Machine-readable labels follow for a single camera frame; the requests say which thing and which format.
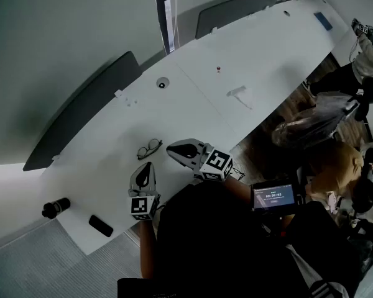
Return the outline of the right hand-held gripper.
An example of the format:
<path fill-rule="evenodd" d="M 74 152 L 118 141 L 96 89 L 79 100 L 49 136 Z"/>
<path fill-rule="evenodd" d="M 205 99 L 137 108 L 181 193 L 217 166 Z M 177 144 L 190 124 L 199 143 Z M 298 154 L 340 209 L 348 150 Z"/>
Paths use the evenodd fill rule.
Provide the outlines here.
<path fill-rule="evenodd" d="M 193 169 L 197 179 L 224 182 L 233 167 L 231 154 L 194 138 L 176 141 L 166 152 L 182 166 Z"/>

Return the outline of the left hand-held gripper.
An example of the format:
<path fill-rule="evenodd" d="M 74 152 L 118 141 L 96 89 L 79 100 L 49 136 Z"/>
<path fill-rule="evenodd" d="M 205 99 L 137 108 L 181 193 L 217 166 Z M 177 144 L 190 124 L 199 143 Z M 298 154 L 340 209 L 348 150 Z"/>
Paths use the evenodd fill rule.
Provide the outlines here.
<path fill-rule="evenodd" d="M 127 206 L 130 215 L 136 220 L 152 220 L 160 204 L 152 162 L 144 163 L 134 171 L 129 188 Z"/>

